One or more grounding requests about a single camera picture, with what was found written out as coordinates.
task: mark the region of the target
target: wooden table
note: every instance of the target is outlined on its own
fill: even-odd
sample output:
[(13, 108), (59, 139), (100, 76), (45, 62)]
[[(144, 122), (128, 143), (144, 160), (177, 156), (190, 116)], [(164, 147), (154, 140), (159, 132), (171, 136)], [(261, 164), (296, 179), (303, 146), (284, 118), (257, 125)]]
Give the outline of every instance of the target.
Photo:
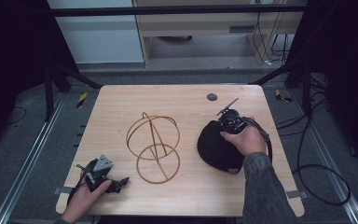
[[(217, 100), (208, 100), (209, 93), (216, 94)], [(240, 217), (245, 182), (243, 169), (237, 175), (219, 171), (205, 163), (197, 151), (201, 130), (210, 120), (217, 120), (216, 112), (236, 96), (240, 99), (231, 108), (241, 116), (254, 116), (269, 133), (275, 171), (286, 191), (296, 190), (264, 92), (261, 87), (251, 85), (104, 86), (64, 185), (73, 187), (78, 181), (77, 164), (85, 166), (104, 154), (114, 164), (108, 177), (120, 180), (129, 176), (130, 182), (119, 194), (102, 197), (90, 210), (91, 214)], [(176, 148), (180, 168), (173, 179), (163, 184), (147, 183), (138, 175), (137, 158), (126, 144), (129, 128), (142, 118), (143, 112), (149, 117), (174, 119), (180, 132)], [(157, 119), (155, 125), (164, 143), (174, 145), (177, 131), (173, 125)], [(131, 147), (137, 153), (152, 143), (150, 126), (146, 124), (146, 127), (140, 128), (131, 139)], [(167, 173), (177, 167), (173, 154), (170, 159), (161, 160)], [(158, 168), (150, 165), (141, 165), (141, 168), (144, 175), (161, 178)], [(68, 194), (61, 194), (57, 212), (64, 211), (67, 197)], [(304, 214), (299, 198), (289, 199), (289, 203), (298, 217)]]

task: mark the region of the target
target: left hand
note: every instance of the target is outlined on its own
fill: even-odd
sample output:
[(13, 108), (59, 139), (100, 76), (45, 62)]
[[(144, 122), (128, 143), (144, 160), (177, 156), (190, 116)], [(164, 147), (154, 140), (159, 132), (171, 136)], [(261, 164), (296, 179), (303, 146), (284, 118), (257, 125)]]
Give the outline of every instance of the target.
[(61, 215), (61, 219), (68, 223), (75, 223), (91, 209), (91, 207), (98, 202), (104, 195), (104, 192), (111, 185), (111, 180), (104, 181), (100, 187), (91, 192), (83, 178), (80, 187), (69, 202), (65, 211)]

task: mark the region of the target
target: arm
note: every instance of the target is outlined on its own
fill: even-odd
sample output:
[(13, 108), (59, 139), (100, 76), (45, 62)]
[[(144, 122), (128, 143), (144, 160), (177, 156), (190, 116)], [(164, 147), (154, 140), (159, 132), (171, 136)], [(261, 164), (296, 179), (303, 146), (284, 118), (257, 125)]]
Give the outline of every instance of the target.
[(243, 223), (297, 223), (267, 154), (248, 155), (243, 168), (246, 177)]
[(266, 154), (267, 144), (257, 128), (247, 125), (241, 133), (221, 133), (245, 156), (243, 223), (297, 223), (283, 186)]
[(104, 192), (109, 188), (111, 180), (104, 181), (100, 187), (93, 192), (90, 192), (85, 179), (78, 187), (76, 193), (72, 197), (65, 211), (62, 213), (61, 218), (54, 222), (54, 224), (68, 224), (75, 223), (97, 203), (97, 201), (104, 195)]

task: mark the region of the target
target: black cap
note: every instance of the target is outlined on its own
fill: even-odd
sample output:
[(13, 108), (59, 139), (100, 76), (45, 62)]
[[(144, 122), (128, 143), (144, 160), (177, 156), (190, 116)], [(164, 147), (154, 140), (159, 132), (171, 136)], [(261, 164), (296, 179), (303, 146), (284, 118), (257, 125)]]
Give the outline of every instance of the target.
[(211, 120), (202, 130), (197, 148), (201, 158), (212, 167), (237, 174), (245, 158), (237, 148), (226, 141), (220, 132), (223, 129), (216, 120)]

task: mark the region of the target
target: gray sleeve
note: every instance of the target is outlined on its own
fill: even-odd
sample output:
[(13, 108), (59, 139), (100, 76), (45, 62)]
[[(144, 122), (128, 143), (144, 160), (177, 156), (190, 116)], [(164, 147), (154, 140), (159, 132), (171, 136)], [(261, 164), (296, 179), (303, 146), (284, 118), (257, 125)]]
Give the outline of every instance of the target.
[(71, 224), (71, 223), (68, 223), (64, 220), (61, 220), (61, 219), (57, 219), (53, 224)]
[(298, 222), (267, 154), (256, 152), (245, 157), (243, 169), (246, 177), (243, 223)]

